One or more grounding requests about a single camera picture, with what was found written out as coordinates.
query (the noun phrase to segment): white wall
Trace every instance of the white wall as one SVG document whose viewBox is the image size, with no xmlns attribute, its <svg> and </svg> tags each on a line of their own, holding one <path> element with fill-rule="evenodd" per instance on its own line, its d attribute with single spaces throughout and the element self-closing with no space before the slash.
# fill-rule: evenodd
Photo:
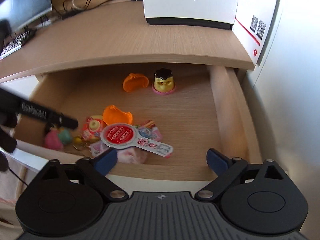
<svg viewBox="0 0 320 240">
<path fill-rule="evenodd" d="M 259 115 L 252 94 L 248 104 L 260 133 L 260 146 L 268 149 L 262 150 L 264 157 L 282 163 L 308 201 L 309 213 L 301 232 L 310 240 L 318 240 L 320 0 L 281 0 L 281 4 L 279 26 L 273 30 L 274 40 L 264 64 L 248 75 L 266 117 Z M 263 123 L 264 118 L 270 127 Z M 269 130 L 274 138 L 265 135 Z"/>
</svg>

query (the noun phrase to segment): computer monitor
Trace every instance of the computer monitor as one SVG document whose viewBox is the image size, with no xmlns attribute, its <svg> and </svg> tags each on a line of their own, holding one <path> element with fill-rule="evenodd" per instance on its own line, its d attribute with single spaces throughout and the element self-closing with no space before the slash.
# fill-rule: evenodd
<svg viewBox="0 0 320 240">
<path fill-rule="evenodd" d="M 51 0 L 0 0 L 0 53 L 6 36 L 51 10 Z"/>
</svg>

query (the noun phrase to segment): metal screw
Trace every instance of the metal screw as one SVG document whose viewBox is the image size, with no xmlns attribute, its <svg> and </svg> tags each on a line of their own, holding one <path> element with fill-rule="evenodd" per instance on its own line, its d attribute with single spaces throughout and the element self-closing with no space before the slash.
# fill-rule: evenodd
<svg viewBox="0 0 320 240">
<path fill-rule="evenodd" d="M 201 190 L 198 192 L 200 198 L 211 198 L 213 197 L 213 192 L 210 190 Z"/>
<path fill-rule="evenodd" d="M 123 198 L 125 196 L 125 192 L 122 190 L 114 190 L 110 193 L 112 198 Z"/>
</svg>

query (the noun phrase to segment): monitor screen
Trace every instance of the monitor screen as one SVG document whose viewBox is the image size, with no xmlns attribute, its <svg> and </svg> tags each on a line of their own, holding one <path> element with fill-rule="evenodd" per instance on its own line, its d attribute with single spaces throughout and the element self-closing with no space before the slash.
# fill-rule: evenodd
<svg viewBox="0 0 320 240">
<path fill-rule="evenodd" d="M 51 9 L 51 0 L 0 0 L 0 22 L 7 22 L 12 33 Z"/>
</svg>

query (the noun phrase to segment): keyboard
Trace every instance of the keyboard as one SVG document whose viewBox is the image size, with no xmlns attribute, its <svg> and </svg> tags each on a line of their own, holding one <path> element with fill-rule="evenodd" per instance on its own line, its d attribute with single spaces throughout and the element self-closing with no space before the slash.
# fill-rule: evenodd
<svg viewBox="0 0 320 240">
<path fill-rule="evenodd" d="M 33 38 L 33 36 L 35 36 L 35 34 L 36 30 L 28 30 L 20 33 L 8 43 L 4 44 L 3 50 L 0 54 L 0 60 L 17 51 L 18 49 L 21 49 L 22 46 L 24 46 L 31 38 Z"/>
</svg>

